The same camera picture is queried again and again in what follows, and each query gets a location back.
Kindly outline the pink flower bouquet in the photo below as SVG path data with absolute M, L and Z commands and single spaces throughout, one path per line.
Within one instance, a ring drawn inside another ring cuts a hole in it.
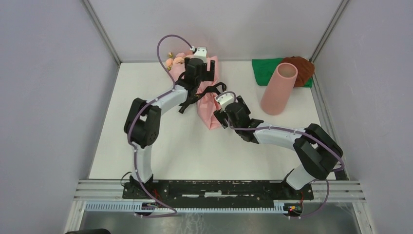
M 185 71 L 184 58 L 192 58 L 193 54 L 190 52 L 178 53 L 172 55 L 168 54 L 168 58 L 165 61 L 165 66 L 167 67 L 169 73 L 172 75 L 173 79 L 176 81 L 181 73 Z M 219 78 L 219 67 L 218 67 L 218 57 L 208 57 L 207 67 L 209 68 L 210 60 L 215 60 L 215 80 L 214 81 L 203 81 L 197 92 L 201 93 L 207 86 L 217 84 L 220 82 Z M 214 111 L 218 110 L 220 105 L 216 102 L 215 97 L 218 96 L 215 93 L 207 93 L 203 98 L 196 102 L 197 114 L 202 120 L 204 125 L 209 129 L 217 129 L 221 127 L 221 124 L 214 116 Z

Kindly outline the black ribbon gold lettering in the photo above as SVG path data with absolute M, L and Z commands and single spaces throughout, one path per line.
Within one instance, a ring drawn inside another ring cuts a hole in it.
M 188 91 L 188 96 L 185 102 L 179 104 L 181 107 L 179 113 L 183 114 L 188 106 L 196 103 L 203 98 L 207 93 L 215 93 L 217 95 L 227 90 L 226 84 L 218 82 L 217 84 L 207 86 L 201 93 L 197 92 L 202 81 L 214 81 L 214 72 L 207 71 L 205 74 L 196 75 L 194 77 L 185 77 L 185 72 L 181 73 L 175 84 L 184 87 Z

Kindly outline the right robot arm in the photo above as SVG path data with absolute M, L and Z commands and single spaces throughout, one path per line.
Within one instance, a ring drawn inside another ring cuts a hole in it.
M 215 100 L 220 109 L 214 115 L 223 128 L 234 130 L 246 142 L 276 145 L 296 153 L 300 165 L 283 179 L 284 197 L 294 199 L 308 183 L 325 180 L 331 172 L 344 169 L 342 149 L 318 124 L 305 128 L 276 126 L 251 118 L 251 111 L 241 96 L 225 92 Z

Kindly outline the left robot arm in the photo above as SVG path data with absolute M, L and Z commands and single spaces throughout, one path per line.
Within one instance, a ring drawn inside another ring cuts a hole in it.
M 185 58 L 184 70 L 170 90 L 151 101 L 136 98 L 132 102 L 124 131 L 134 151 L 132 177 L 138 181 L 134 192 L 140 198 L 148 198 L 153 192 L 153 185 L 149 183 L 153 178 L 151 151 L 159 136 L 162 115 L 176 106 L 182 114 L 201 99 L 198 89 L 202 82 L 215 80 L 215 68 L 216 61 L 211 58 Z

